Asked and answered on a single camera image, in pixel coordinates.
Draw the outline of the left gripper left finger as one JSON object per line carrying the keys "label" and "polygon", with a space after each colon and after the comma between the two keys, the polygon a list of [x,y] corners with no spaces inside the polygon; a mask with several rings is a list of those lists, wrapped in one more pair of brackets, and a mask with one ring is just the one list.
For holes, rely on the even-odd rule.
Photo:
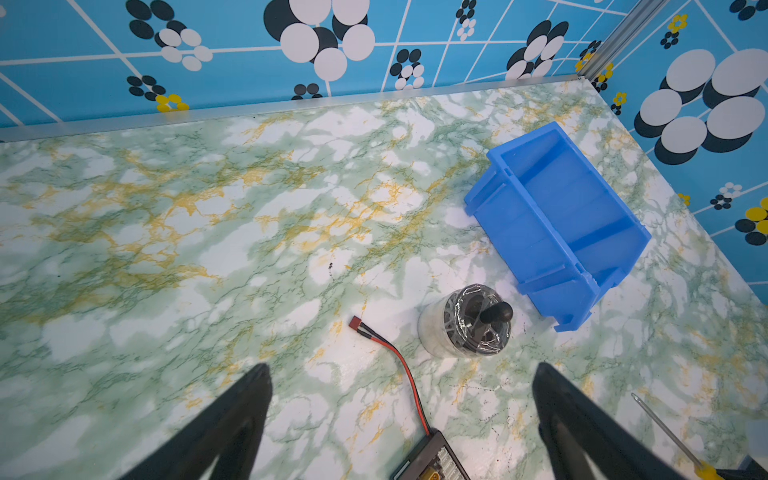
{"label": "left gripper left finger", "polygon": [[125,479],[247,479],[264,432],[273,388],[267,364],[255,365]]}

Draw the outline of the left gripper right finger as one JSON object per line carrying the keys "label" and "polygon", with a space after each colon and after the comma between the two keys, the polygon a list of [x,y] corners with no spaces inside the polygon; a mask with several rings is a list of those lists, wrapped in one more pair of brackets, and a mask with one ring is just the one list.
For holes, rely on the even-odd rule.
{"label": "left gripper right finger", "polygon": [[680,479],[552,365],[538,364],[532,394],[556,479]]}

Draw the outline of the yellow handled screwdriver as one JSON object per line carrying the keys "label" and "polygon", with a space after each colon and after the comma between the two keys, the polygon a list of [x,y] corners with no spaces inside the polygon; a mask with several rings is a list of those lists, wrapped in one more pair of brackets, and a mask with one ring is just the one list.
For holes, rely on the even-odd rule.
{"label": "yellow handled screwdriver", "polygon": [[701,480],[723,480],[723,477],[710,464],[700,460],[688,446],[678,438],[672,430],[662,421],[662,419],[635,393],[631,394],[633,400],[640,408],[651,418],[651,420],[662,430],[664,434],[682,451],[682,453],[692,462],[696,476]]}

